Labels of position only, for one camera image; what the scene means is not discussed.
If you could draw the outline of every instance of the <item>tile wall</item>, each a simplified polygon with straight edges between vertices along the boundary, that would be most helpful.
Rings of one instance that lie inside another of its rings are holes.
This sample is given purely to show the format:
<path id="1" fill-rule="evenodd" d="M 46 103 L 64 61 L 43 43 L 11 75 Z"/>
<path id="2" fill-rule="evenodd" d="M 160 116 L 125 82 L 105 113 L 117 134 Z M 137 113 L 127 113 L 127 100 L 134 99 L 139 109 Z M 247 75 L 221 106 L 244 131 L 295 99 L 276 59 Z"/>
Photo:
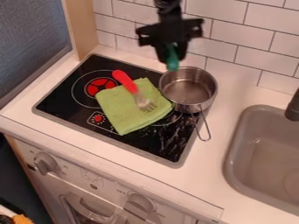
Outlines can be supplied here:
<path id="1" fill-rule="evenodd" d="M 94 0 L 99 43 L 156 59 L 135 28 L 158 20 L 154 0 Z M 299 0 L 183 0 L 184 18 L 204 18 L 205 38 L 181 66 L 252 75 L 254 85 L 292 95 L 299 87 Z"/>

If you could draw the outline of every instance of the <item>stovetop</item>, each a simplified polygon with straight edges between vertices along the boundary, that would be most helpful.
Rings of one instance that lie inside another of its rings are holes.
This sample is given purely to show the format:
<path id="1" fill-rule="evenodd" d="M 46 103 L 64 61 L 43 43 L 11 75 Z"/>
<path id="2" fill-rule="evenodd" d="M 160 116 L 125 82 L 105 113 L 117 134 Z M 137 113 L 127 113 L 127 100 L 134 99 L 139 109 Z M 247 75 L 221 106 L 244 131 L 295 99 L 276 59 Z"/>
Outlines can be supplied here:
<path id="1" fill-rule="evenodd" d="M 121 85 L 112 77 L 112 71 L 116 69 L 126 72 L 133 80 L 148 77 L 156 87 L 161 76 L 142 67 L 91 55 L 42 99 L 33 111 L 156 161 L 166 161 L 168 164 L 185 158 L 190 148 L 188 145 L 194 141 L 194 137 L 191 137 L 194 128 L 190 115 L 171 111 L 164 119 L 146 128 L 125 136 L 117 134 L 94 98 L 102 89 Z"/>

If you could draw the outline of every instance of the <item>sink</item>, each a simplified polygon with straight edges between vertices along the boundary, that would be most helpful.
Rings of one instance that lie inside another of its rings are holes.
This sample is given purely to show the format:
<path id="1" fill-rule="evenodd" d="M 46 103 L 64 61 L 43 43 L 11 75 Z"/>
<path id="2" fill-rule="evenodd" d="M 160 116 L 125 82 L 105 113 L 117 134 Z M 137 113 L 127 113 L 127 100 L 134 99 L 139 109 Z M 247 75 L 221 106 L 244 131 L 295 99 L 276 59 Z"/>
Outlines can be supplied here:
<path id="1" fill-rule="evenodd" d="M 266 105 L 247 108 L 223 165 L 239 193 L 299 216 L 299 122 Z"/>

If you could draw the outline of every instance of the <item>metal pot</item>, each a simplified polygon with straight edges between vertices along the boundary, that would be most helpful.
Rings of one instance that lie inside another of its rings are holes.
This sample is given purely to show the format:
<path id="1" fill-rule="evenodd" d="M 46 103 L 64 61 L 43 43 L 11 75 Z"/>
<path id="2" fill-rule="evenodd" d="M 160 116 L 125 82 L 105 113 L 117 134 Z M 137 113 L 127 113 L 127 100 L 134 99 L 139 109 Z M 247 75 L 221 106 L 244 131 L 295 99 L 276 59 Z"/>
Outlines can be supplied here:
<path id="1" fill-rule="evenodd" d="M 176 71 L 163 74 L 159 81 L 159 88 L 167 99 L 174 102 L 176 111 L 191 114 L 198 137 L 202 141 L 212 138 L 204 111 L 211 107 L 218 92 L 218 85 L 210 73 L 197 67 L 180 67 Z M 198 112 L 203 115 L 209 136 L 207 139 L 203 139 L 199 134 L 193 115 Z"/>

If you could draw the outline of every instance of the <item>green cloth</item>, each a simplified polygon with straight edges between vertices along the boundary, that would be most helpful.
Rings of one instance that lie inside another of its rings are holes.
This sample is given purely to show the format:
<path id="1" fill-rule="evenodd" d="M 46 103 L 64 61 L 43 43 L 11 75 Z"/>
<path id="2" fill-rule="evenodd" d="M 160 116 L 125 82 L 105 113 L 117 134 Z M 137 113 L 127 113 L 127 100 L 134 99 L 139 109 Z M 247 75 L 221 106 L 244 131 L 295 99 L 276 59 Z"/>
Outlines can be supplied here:
<path id="1" fill-rule="evenodd" d="M 136 106 L 133 95 L 124 86 L 102 90 L 95 96 L 108 120 L 121 136 L 155 123 L 172 110 L 171 103 L 148 78 L 135 80 L 135 84 L 156 104 L 154 110 L 141 111 Z"/>

